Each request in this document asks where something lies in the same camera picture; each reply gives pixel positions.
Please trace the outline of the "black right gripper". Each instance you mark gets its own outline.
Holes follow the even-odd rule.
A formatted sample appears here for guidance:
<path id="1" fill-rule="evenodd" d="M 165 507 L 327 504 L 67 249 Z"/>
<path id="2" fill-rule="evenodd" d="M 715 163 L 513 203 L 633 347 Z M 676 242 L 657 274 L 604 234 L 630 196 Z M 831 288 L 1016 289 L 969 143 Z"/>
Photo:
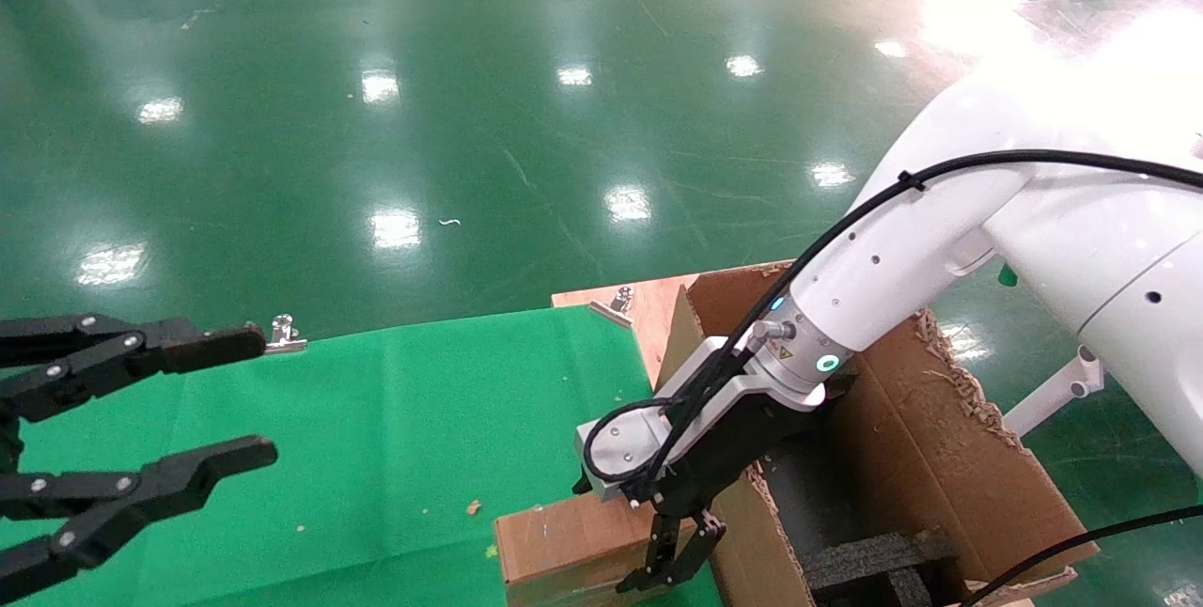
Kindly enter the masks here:
<path id="1" fill-rule="evenodd" d="M 828 406 L 851 389 L 852 381 L 854 376 L 838 373 L 835 389 L 818 383 L 800 395 L 755 373 L 725 383 L 674 445 L 650 496 L 657 514 L 642 569 L 620 581 L 616 593 L 692 581 L 725 537 L 725 522 L 709 512 L 715 496 L 775 444 L 820 427 Z M 686 518 L 694 524 L 688 535 L 682 526 Z"/>

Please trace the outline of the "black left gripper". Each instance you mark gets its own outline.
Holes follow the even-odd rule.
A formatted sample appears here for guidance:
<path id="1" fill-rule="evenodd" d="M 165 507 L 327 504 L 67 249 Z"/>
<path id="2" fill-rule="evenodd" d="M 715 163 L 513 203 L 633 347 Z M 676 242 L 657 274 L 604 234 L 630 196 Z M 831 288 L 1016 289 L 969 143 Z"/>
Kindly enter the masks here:
<path id="1" fill-rule="evenodd" d="M 203 331 L 188 319 L 130 323 L 97 313 L 5 320 L 2 413 L 30 423 L 77 409 L 159 373 L 189 373 L 262 357 L 257 325 Z M 0 422 L 2 518 L 61 519 L 55 531 L 1 555 L 1 599 L 12 603 L 103 565 L 146 526 L 202 508 L 220 480 L 275 464 L 250 435 L 162 457 L 136 474 L 18 474 L 19 419 Z"/>

